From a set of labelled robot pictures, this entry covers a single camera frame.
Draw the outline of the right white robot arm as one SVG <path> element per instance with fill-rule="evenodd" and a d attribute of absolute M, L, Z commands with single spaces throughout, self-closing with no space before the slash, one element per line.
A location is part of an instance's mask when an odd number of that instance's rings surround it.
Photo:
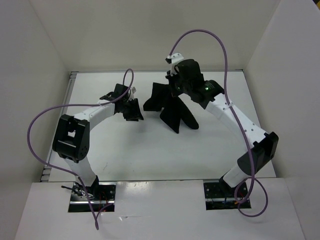
<path fill-rule="evenodd" d="M 173 95 L 186 94 L 204 110 L 214 115 L 233 134 L 245 143 L 245 153 L 236 164 L 220 178 L 219 191 L 229 197 L 246 178 L 259 172 L 273 159 L 279 137 L 267 133 L 251 121 L 231 100 L 226 90 L 215 80 L 205 80 L 194 59 L 184 59 L 180 54 L 168 56 L 170 64 L 166 78 Z"/>

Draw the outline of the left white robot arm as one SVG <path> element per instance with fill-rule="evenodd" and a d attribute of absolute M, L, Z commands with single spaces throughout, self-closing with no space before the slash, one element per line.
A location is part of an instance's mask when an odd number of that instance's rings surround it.
<path fill-rule="evenodd" d="M 117 83 L 114 91 L 99 98 L 91 106 L 75 115 L 63 114 L 58 121 L 52 149 L 75 173 L 76 187 L 73 191 L 94 200 L 101 194 L 99 178 L 88 160 L 90 132 L 105 119 L 121 113 L 126 121 L 143 120 L 139 101 L 134 97 L 136 89 Z"/>

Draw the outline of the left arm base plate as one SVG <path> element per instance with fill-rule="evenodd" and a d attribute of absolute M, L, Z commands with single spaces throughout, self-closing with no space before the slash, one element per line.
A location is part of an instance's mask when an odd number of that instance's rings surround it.
<path fill-rule="evenodd" d="M 115 211 L 115 182 L 100 182 L 101 192 L 97 196 L 89 193 L 90 202 L 95 213 L 114 212 Z M 77 186 L 75 182 L 72 186 L 66 187 L 71 190 L 68 212 L 69 213 L 88 213 L 91 211 L 85 192 Z"/>

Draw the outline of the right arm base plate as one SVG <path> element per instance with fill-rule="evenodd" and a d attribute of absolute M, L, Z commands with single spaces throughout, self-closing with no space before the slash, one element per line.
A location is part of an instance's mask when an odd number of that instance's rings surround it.
<path fill-rule="evenodd" d="M 239 204 L 234 198 L 235 189 L 224 188 L 217 179 L 204 181 L 203 189 L 207 211 L 251 208 L 249 198 L 245 203 Z"/>

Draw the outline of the black skirt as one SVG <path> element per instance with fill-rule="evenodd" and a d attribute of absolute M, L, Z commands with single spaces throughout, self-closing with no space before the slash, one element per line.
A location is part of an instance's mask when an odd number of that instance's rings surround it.
<path fill-rule="evenodd" d="M 192 130 L 198 130 L 199 124 L 194 115 L 178 97 L 173 96 L 168 84 L 154 82 L 151 97 L 143 104 L 145 112 L 161 112 L 160 119 L 175 133 L 179 133 L 183 121 Z"/>

